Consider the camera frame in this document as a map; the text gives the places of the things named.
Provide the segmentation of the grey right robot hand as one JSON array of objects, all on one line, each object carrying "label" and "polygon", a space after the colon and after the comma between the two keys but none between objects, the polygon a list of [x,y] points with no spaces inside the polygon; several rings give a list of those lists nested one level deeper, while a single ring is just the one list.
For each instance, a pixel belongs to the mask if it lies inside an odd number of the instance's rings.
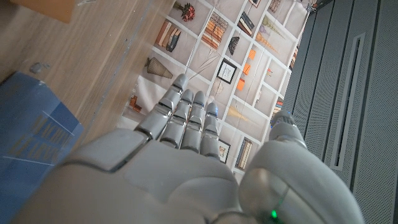
[{"label": "grey right robot hand", "polygon": [[288,111],[241,180],[220,161],[218,108],[179,75],[134,130],[115,129],[46,176],[13,223],[362,223],[345,183]]}]

